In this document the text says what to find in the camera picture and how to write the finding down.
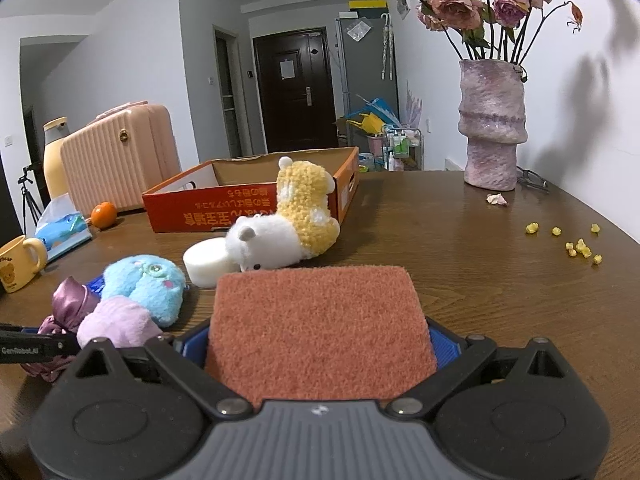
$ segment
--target suitcase handle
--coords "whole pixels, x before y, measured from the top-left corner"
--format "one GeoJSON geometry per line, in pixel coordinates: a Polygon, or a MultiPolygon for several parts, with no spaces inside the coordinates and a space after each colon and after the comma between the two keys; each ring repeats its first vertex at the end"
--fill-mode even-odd
{"type": "Polygon", "coordinates": [[[89,124],[94,124],[96,121],[100,121],[100,120],[102,120],[102,119],[104,119],[106,117],[109,117],[110,115],[117,114],[118,112],[126,110],[127,108],[131,108],[133,106],[146,105],[148,103],[149,103],[149,101],[136,101],[136,102],[133,102],[133,103],[124,103],[123,105],[116,106],[115,108],[112,108],[111,110],[107,110],[106,112],[101,113],[100,115],[96,116],[95,119],[93,121],[91,121],[89,124]]]}

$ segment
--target yellow box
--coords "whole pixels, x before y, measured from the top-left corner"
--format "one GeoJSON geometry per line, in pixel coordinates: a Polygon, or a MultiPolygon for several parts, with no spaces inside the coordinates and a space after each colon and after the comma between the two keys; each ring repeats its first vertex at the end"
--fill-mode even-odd
{"type": "Polygon", "coordinates": [[[349,2],[350,9],[372,9],[386,7],[386,0],[353,0],[349,2]]]}

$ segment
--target pink suitcase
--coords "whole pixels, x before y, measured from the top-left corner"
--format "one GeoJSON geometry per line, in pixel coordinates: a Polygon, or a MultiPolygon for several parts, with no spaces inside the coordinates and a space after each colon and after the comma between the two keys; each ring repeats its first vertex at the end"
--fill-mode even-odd
{"type": "Polygon", "coordinates": [[[142,194],[180,173],[164,106],[127,103],[69,135],[60,148],[69,195],[85,217],[101,202],[118,211],[143,207],[142,194]]]}

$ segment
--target refrigerator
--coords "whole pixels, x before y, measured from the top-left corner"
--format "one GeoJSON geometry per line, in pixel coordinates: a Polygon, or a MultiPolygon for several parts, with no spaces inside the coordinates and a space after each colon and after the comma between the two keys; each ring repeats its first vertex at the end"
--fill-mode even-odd
{"type": "MultiPolygon", "coordinates": [[[[342,79],[342,100],[344,115],[359,110],[365,102],[358,96],[372,101],[376,97],[384,99],[396,116],[398,114],[398,84],[395,62],[393,79],[389,78],[389,49],[386,53],[385,79],[382,79],[382,57],[384,47],[383,18],[367,18],[371,30],[360,40],[355,41],[347,34],[360,18],[339,18],[335,20],[340,56],[342,79]]],[[[367,137],[356,126],[347,125],[347,144],[357,146],[361,153],[370,152],[367,137]]]]}

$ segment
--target orange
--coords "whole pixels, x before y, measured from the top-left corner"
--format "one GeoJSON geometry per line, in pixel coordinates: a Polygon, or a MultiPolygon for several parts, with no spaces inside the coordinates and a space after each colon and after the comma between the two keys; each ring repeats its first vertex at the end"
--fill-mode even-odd
{"type": "Polygon", "coordinates": [[[111,202],[102,202],[91,211],[91,223],[98,229],[106,229],[116,223],[118,211],[111,202]]]}

